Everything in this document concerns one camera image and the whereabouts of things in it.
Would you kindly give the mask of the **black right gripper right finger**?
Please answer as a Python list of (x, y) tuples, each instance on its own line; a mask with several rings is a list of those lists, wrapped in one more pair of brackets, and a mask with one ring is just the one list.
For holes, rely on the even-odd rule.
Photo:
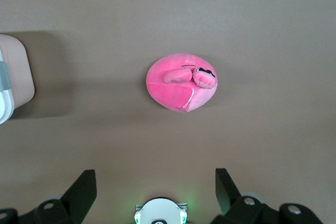
[(225, 168), (215, 170), (215, 180), (222, 213), (212, 223), (322, 223), (306, 206), (286, 203), (274, 210), (256, 197), (241, 195)]

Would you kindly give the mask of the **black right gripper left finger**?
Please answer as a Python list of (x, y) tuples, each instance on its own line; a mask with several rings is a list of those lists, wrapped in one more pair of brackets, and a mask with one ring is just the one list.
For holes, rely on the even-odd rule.
[(96, 173), (88, 169), (59, 199), (46, 200), (21, 216), (14, 208), (1, 209), (1, 223), (82, 223), (96, 197)]

